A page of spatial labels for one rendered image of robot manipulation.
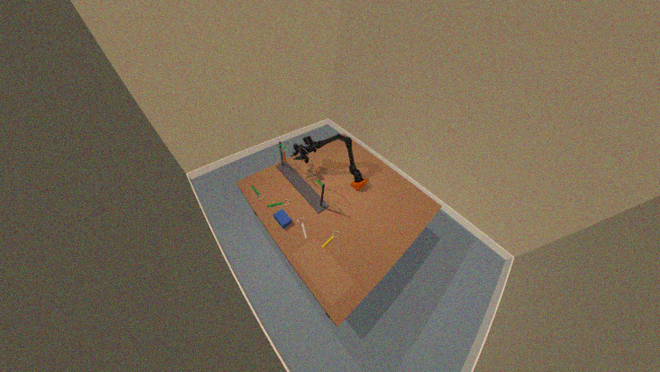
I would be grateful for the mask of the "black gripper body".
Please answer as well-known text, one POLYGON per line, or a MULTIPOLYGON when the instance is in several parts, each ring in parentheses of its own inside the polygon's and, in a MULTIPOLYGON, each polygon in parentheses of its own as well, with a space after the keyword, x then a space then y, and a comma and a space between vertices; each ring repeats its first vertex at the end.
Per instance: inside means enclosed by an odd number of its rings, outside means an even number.
MULTIPOLYGON (((293 144, 293 147, 294 147, 294 150, 296 148, 299 152, 298 144, 296 144, 296 143, 293 144)), ((308 148, 307 152, 310 153, 309 147, 307 147, 307 148, 308 148)), ((309 161, 309 157, 306 155, 306 154, 308 154, 307 152, 303 153, 303 151, 300 149, 300 153, 303 155, 303 159, 305 159, 305 163, 307 163, 309 161)))

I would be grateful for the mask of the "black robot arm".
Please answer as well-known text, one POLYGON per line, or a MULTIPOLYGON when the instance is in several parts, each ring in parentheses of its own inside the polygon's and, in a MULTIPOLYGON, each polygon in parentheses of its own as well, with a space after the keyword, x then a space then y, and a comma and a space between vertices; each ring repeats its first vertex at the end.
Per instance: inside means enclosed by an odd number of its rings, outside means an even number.
MULTIPOLYGON (((330 138, 319 140, 319 141, 313 141, 311 136, 308 136, 308 137, 304 138, 303 140, 304 140, 304 143, 306 145, 311 144, 311 145, 308 146, 309 149, 310 149, 310 152, 313 151, 315 153, 317 151, 316 148, 321 148, 325 144, 327 144, 329 142, 332 142, 334 140, 337 140, 337 139, 343 140, 346 143, 346 146, 348 148, 348 156, 349 156, 349 160, 350 160, 349 172, 351 172, 351 174, 354 175, 355 182, 363 181, 364 179, 362 179, 362 174, 360 173, 360 170, 356 169, 356 166, 355 166, 354 156, 353 156, 353 151, 352 151, 352 139, 350 137, 346 137, 346 136, 342 136, 342 135, 338 134, 338 135, 334 135, 330 138)), ((308 150, 308 148, 305 147, 302 143, 299 145, 299 147, 304 148, 304 149, 301 149, 303 151, 303 153, 305 153, 308 150)), ((300 150, 300 148, 299 148, 299 150, 300 150)))

